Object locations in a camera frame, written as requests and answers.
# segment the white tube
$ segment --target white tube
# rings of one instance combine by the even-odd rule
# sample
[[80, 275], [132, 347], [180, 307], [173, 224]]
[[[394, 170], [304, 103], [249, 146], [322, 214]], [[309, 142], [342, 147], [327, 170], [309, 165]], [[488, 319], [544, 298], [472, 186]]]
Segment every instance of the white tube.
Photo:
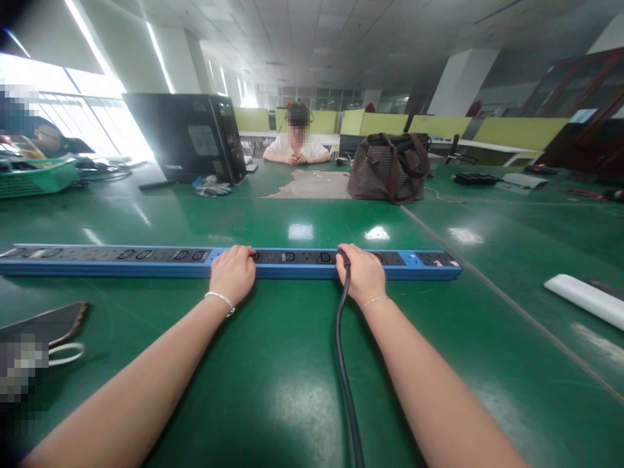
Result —
[[544, 286], [624, 331], [624, 301], [564, 274], [549, 279]]

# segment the person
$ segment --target person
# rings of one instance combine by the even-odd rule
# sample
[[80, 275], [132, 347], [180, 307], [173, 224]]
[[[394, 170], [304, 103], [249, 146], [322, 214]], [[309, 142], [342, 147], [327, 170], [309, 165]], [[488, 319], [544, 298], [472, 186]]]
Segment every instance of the person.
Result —
[[[485, 407], [386, 296], [379, 260], [353, 244], [339, 247], [351, 261], [349, 295], [379, 345], [427, 464], [526, 468]], [[21, 466], [140, 465], [156, 444], [216, 329], [231, 306], [237, 306], [254, 285], [254, 253], [250, 247], [234, 246], [217, 257], [209, 294], [53, 429]], [[337, 255], [336, 260], [344, 284], [344, 259]]]
[[24, 104], [0, 90], [0, 135], [27, 137], [47, 158], [61, 157], [71, 150], [71, 141], [49, 120], [34, 115]]
[[309, 134], [310, 113], [301, 103], [290, 103], [286, 112], [288, 133], [280, 133], [262, 158], [273, 163], [317, 164], [329, 161], [330, 153], [318, 137]]

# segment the yellow-green partition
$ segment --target yellow-green partition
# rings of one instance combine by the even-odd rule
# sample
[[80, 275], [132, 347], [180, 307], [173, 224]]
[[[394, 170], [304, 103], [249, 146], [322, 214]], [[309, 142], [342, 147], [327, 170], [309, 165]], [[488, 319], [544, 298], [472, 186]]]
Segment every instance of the yellow-green partition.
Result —
[[310, 133], [335, 133], [336, 132], [335, 110], [313, 110], [310, 120]]
[[359, 133], [360, 135], [370, 135], [371, 133], [401, 135], [407, 120], [408, 116], [405, 114], [376, 114], [366, 112]]
[[340, 124], [341, 135], [359, 135], [364, 120], [364, 109], [346, 110]]
[[286, 109], [275, 110], [275, 130], [277, 130], [278, 132], [282, 132], [282, 133], [288, 132], [288, 122], [286, 121]]
[[[313, 110], [314, 122], [310, 122], [310, 133], [335, 133], [336, 114], [334, 110]], [[288, 119], [284, 120], [284, 117], [286, 117], [286, 109], [275, 110], [275, 130], [282, 133], [288, 131]]]
[[239, 131], [269, 131], [268, 109], [235, 107], [234, 115]]
[[474, 141], [543, 150], [569, 118], [488, 117]]
[[454, 135], [461, 137], [471, 120], [471, 117], [416, 115], [411, 121], [409, 131], [428, 133], [430, 137], [453, 138]]

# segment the green basket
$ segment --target green basket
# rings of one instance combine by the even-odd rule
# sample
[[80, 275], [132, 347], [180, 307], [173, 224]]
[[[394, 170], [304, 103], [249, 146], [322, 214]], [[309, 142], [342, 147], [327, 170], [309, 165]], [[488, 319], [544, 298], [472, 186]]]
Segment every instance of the green basket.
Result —
[[80, 180], [76, 162], [74, 158], [29, 159], [29, 164], [41, 169], [0, 174], [0, 198], [60, 192]]

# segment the striped bag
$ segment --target striped bag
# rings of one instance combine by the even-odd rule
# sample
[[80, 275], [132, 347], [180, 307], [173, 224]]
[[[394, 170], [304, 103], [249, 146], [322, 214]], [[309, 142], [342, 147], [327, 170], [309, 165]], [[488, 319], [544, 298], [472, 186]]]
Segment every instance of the striped bag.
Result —
[[349, 195], [389, 200], [397, 205], [422, 200], [430, 165], [421, 140], [429, 146], [426, 134], [369, 135], [357, 148], [348, 182]]

